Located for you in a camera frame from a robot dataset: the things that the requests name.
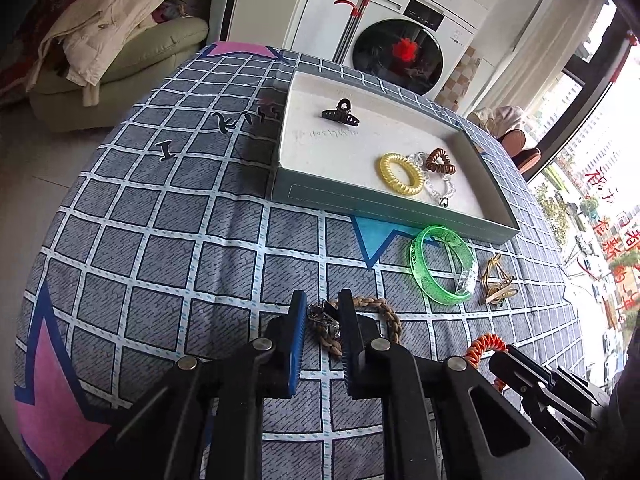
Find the tablecloth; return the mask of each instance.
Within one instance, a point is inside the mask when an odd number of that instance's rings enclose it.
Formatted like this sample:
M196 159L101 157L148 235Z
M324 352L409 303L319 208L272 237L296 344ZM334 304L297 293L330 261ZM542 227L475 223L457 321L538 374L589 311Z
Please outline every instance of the tablecloth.
M297 66L400 96L470 134L522 232L502 246L468 243L481 269L500 253L519 294L487 308L477 283L465 304L437 304L408 268L416 230L268 199ZM453 286L449 251L428 244L425 254L438 280ZM539 362L584 374L558 247L497 142L357 70L287 50L213 44L135 105L98 147L36 258L15 346L16 409L33 466L61 478L114 410L135 402L177 358L229 355L286 312L296 288L310 302L342 288L387 298L402 319L402 344L419 356L460 354L494 332ZM486 359L481 371L491 377ZM517 395L507 397L520 407ZM307 330L298 394L264 404L263 477L377 477L381 431L380 402L351 400L340 363Z

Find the white jacket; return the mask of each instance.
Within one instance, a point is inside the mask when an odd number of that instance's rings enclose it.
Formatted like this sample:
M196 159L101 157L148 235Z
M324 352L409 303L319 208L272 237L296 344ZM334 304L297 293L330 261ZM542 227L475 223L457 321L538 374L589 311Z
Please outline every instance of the white jacket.
M38 48L38 61L27 80L36 84L51 41L63 41L69 63L66 76L84 87L83 104L97 104L97 87L124 44L155 25L151 12L165 0L76 0L53 24Z

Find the green wristband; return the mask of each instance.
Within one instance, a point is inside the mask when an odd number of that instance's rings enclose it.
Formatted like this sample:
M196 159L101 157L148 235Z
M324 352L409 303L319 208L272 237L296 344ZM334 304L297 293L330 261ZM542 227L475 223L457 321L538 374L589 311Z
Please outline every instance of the green wristband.
M424 260L424 252L422 251L422 244L427 236L447 244L462 264L462 273L455 293L442 288L429 272L427 263ZM424 229L411 243L409 261L415 281L432 300L445 305L454 305L468 301L471 298L478 279L478 261L462 238L451 229L439 225L432 225Z

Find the washing machine control panel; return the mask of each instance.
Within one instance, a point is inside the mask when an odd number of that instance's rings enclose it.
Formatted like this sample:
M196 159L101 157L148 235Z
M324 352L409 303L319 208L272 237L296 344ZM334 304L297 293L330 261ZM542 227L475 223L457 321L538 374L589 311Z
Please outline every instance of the washing machine control panel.
M403 14L434 31L438 30L438 27L444 19L444 16L437 10L433 10L431 7L427 7L416 0L409 1Z

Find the white curtain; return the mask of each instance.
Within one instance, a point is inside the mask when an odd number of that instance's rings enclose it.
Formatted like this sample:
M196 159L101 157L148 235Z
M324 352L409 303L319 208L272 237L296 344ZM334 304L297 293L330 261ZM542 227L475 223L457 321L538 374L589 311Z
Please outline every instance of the white curtain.
M543 0L513 53L500 63L475 108L529 110L587 38L605 0Z

